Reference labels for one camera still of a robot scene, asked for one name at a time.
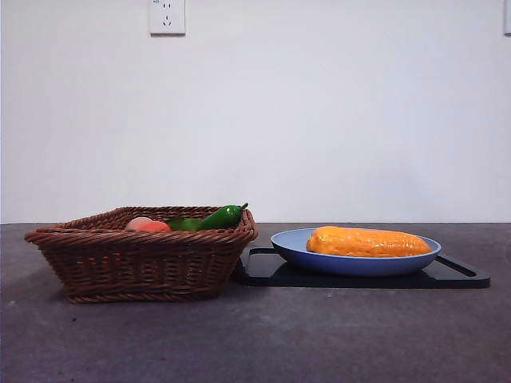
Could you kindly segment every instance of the basket weave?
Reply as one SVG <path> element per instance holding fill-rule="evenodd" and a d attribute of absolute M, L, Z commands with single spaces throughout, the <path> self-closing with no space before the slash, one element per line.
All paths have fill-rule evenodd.
<path fill-rule="evenodd" d="M 133 218 L 204 218 L 218 207 L 120 207 L 27 232 L 71 302 L 195 301 L 217 297 L 241 252 L 257 237 L 244 209 L 237 227 L 206 231 L 126 231 Z"/>

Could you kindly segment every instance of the basket rim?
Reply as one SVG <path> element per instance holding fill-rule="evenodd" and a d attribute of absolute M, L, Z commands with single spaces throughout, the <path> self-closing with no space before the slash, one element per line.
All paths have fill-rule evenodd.
<path fill-rule="evenodd" d="M 59 243 L 66 246 L 83 246 L 84 243 L 101 244 L 168 244 L 168 243 L 237 243 L 249 242 L 258 235 L 257 225 L 252 213 L 248 209 L 242 210 L 241 220 L 237 227 L 227 229 L 211 229 L 203 231 L 134 231 L 124 229 L 79 229 L 65 227 L 67 225 L 93 222 L 94 220 L 108 217 L 115 213 L 144 209 L 158 211 L 163 208 L 177 208 L 190 210 L 204 210 L 218 208 L 216 206 L 161 206 L 141 207 L 126 206 L 118 207 L 112 211 L 103 212 L 89 217 L 74 219 L 64 223 L 55 223 L 39 227 L 35 231 L 25 234 L 25 241 L 30 243 Z"/>

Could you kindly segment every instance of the outlet cover plate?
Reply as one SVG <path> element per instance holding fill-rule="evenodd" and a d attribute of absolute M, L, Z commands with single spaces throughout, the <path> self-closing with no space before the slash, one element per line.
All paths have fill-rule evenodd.
<path fill-rule="evenodd" d="M 151 35 L 185 34 L 184 0 L 149 0 Z"/>

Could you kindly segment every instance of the plate rim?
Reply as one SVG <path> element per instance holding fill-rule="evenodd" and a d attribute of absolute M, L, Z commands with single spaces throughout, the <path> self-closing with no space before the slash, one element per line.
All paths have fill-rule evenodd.
<path fill-rule="evenodd" d="M 271 244 L 275 247 L 275 245 L 277 247 L 281 247 L 285 250 L 288 250 L 288 251 L 298 251 L 302 254 L 306 254 L 306 255 L 314 255 L 314 256 L 322 256 L 322 257 L 326 257 L 326 258 L 333 258 L 333 259 L 365 259 L 365 260 L 372 260 L 372 261 L 378 261 L 378 260 L 403 260 L 403 259 L 419 259 L 419 258 L 425 258 L 425 257 L 428 257 L 428 256 L 431 256 L 431 255 L 438 255 L 440 253 L 440 251 L 442 251 L 442 245 L 435 241 L 434 239 L 431 239 L 431 238 L 428 238 L 428 237 L 424 237 L 422 235 L 416 235 L 416 234 L 413 234 L 421 239 L 427 239 L 429 241 L 431 241 L 432 243 L 435 244 L 435 246 L 437 247 L 435 250 L 432 250 L 432 251 L 429 251 L 427 253 L 422 253 L 422 254 L 416 254 L 416 255 L 403 255 L 403 256 L 398 256 L 398 257 L 363 257 L 363 256 L 357 256 L 357 255 L 333 255 L 333 254 L 324 254 L 324 253 L 315 253 L 313 251 L 302 251 L 302 250 L 294 250 L 294 249 L 291 249 L 289 247 L 285 247 L 283 245 L 280 245 L 278 243 L 275 242 L 274 238 L 277 236 L 277 235 L 281 235 L 281 234 L 285 234 L 285 233 L 289 233 L 289 232 L 293 232 L 293 231 L 307 231 L 307 230 L 315 230 L 319 227 L 324 227 L 326 225 L 322 225 L 322 226 L 318 226 L 318 227 L 303 227 L 303 228 L 300 228 L 300 229 L 291 229 L 291 230 L 285 230 L 285 231 L 280 231 L 278 233 L 275 233 L 274 235 L 272 235 L 270 237 L 270 241 L 271 241 Z M 364 230 L 382 230 L 382 229 L 373 229 L 373 228 L 368 228 L 368 227 L 356 227 L 358 229 L 364 229 Z"/>

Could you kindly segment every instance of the orange corn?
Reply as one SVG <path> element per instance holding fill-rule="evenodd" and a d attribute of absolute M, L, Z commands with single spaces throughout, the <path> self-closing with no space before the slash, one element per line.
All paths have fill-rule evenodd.
<path fill-rule="evenodd" d="M 402 257 L 429 253 L 431 248 L 416 235 L 401 231 L 324 226 L 312 232 L 307 251 L 360 257 Z"/>

